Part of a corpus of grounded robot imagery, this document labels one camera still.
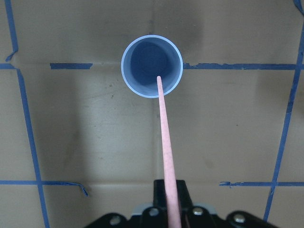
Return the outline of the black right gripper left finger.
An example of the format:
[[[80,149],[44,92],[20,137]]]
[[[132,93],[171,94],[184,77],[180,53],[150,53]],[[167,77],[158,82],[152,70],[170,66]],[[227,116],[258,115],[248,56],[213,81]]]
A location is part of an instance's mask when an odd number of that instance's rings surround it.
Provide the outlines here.
[[[160,210],[163,217],[161,227],[167,228],[168,215],[164,180],[155,180],[153,182],[153,206]]]

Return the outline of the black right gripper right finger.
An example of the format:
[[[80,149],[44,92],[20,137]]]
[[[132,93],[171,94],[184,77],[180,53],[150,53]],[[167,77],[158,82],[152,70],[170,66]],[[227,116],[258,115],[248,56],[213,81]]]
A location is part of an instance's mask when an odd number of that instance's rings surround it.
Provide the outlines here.
[[[181,227],[189,228],[188,223],[188,211],[193,207],[193,202],[191,200],[186,182],[184,180],[176,180],[179,208],[181,214]]]

